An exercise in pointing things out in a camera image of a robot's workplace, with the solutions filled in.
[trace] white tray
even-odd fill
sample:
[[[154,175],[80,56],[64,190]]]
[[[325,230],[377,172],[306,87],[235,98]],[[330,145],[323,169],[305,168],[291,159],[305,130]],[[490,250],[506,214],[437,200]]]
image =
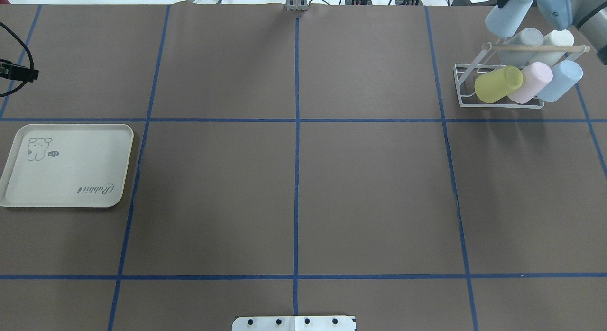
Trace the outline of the white tray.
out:
[[[29,124],[0,179],[0,205],[108,208],[120,201],[133,130],[126,124]]]

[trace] metal post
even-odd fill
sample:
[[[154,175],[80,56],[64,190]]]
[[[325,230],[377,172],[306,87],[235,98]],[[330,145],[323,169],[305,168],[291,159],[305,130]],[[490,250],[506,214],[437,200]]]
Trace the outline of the metal post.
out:
[[[307,11],[308,0],[286,0],[285,8],[287,11]]]
[[[464,74],[462,74],[462,76],[457,80],[458,87],[460,87],[462,84],[464,84],[464,82],[466,81],[466,79],[468,78],[468,76],[470,75],[472,70],[474,70],[479,65],[479,63],[481,63],[481,60],[488,53],[489,53],[489,50],[481,49],[481,52],[478,53],[478,56],[474,59],[474,61],[472,61],[472,63],[470,63],[470,65],[468,66],[466,71],[464,71]]]

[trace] white plate with holes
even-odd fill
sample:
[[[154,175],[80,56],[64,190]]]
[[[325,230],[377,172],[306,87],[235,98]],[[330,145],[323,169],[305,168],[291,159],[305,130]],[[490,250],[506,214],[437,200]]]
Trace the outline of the white plate with holes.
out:
[[[126,124],[22,127],[0,179],[0,205],[116,205],[124,190],[133,136]]]
[[[355,316],[239,317],[232,331],[356,331]]]

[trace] cup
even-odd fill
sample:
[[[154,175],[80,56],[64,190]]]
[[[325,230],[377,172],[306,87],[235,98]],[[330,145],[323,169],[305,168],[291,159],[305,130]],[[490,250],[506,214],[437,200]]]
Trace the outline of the cup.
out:
[[[523,84],[514,93],[508,95],[510,100],[516,103],[527,103],[533,99],[550,81],[552,81],[552,69],[544,63],[531,63],[521,70]]]
[[[482,74],[474,82],[474,90],[479,100],[494,103],[497,100],[514,93],[523,84],[523,74],[511,65]]]
[[[501,9],[495,5],[485,18],[488,30],[499,38],[510,38],[518,30],[533,0],[510,0]]]
[[[573,34],[567,30],[557,31],[553,30],[543,38],[543,45],[545,46],[572,46],[574,43]],[[542,62],[552,67],[559,59],[565,54],[565,52],[536,52],[531,59],[530,63]]]
[[[584,75],[581,66],[574,61],[564,60],[552,67],[552,81],[539,93],[537,97],[545,102],[555,102],[567,93]]]
[[[544,42],[542,33],[533,27],[524,28],[514,37],[508,39],[504,44],[513,44],[520,46],[540,46]],[[514,65],[517,68],[522,67],[529,59],[536,54],[534,51],[510,51],[499,50],[497,55],[504,65]]]

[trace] pink cup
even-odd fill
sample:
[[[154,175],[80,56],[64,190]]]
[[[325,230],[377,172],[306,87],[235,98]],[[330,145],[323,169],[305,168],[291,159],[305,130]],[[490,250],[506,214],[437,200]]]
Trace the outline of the pink cup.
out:
[[[552,70],[544,63],[531,63],[521,72],[523,73],[523,85],[514,93],[508,95],[510,100],[519,104],[529,102],[552,81]]]

